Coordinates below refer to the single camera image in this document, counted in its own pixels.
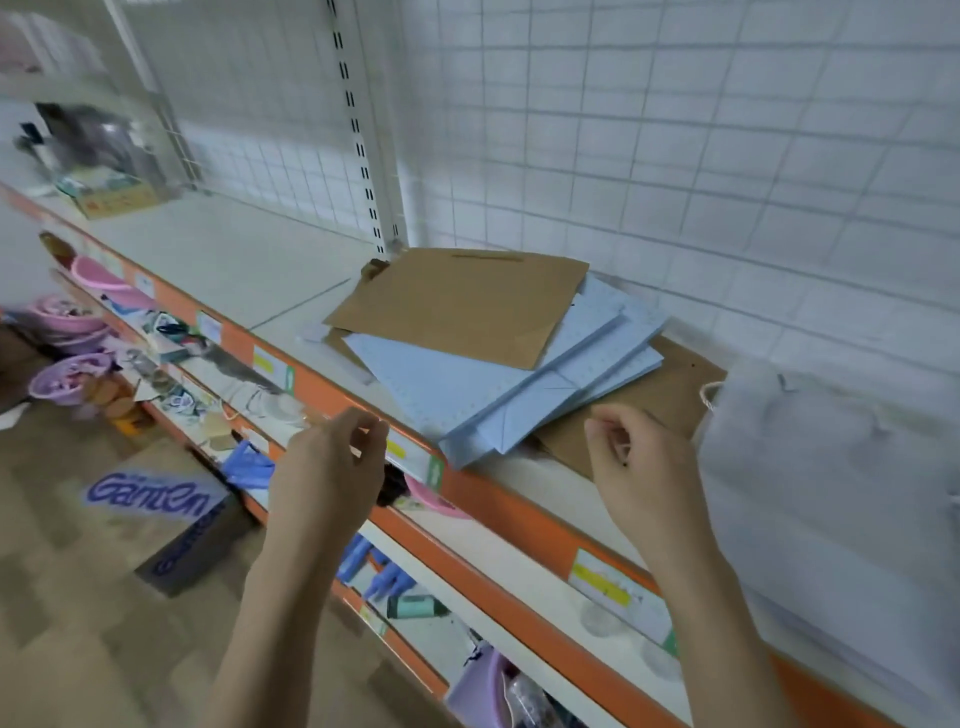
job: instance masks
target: box with purple lettering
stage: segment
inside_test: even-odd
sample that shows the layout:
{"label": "box with purple lettering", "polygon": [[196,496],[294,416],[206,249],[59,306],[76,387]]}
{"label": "box with purple lettering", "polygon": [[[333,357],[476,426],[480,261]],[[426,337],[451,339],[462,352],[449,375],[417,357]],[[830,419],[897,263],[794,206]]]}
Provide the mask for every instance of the box with purple lettering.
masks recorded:
{"label": "box with purple lettering", "polygon": [[85,485],[81,506],[131,571],[168,596],[223,558],[252,523],[236,496],[170,440]]}

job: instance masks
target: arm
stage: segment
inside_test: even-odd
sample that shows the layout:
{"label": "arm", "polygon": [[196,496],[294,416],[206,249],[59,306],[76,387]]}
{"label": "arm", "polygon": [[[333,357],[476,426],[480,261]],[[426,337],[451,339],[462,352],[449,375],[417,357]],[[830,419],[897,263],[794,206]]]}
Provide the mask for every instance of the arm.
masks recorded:
{"label": "arm", "polygon": [[[290,441],[270,481],[267,538],[247,576],[203,728],[306,725],[320,612],[383,484],[388,431],[348,409]],[[351,445],[363,456],[354,457]]]}
{"label": "arm", "polygon": [[[598,405],[586,422],[597,490],[673,619],[697,728],[795,728],[733,569],[710,528],[693,446],[648,415]],[[614,446],[629,438],[625,459]]]}

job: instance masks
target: person's left hand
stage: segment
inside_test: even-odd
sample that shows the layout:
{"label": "person's left hand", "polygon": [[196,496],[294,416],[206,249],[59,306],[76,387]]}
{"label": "person's left hand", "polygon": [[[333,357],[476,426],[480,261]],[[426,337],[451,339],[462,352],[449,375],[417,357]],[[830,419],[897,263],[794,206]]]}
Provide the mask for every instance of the person's left hand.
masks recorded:
{"label": "person's left hand", "polygon": [[389,432],[385,421],[351,407],[294,435],[270,481],[264,549],[309,560],[342,551],[383,485]]}

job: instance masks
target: floor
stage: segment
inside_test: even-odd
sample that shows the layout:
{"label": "floor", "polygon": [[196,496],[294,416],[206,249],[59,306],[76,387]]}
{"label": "floor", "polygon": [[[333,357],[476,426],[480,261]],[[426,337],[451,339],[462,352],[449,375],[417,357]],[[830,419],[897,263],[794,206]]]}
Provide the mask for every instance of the floor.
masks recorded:
{"label": "floor", "polygon": [[[44,403],[0,432],[0,728],[183,728],[203,709],[263,531],[179,596],[154,592],[59,495],[138,447]],[[339,601],[324,610],[314,680],[311,725],[456,725]]]}

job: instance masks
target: hand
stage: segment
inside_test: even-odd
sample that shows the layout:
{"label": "hand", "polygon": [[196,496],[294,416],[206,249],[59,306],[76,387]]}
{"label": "hand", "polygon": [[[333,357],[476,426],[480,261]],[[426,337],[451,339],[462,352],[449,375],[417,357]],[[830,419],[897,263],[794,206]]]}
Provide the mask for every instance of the hand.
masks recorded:
{"label": "hand", "polygon": [[311,562],[328,549],[339,555],[383,485],[389,432],[386,422],[351,407],[294,435],[270,481],[264,550]]}
{"label": "hand", "polygon": [[663,589],[724,563],[689,442],[622,404],[594,406],[584,429],[600,497]]}

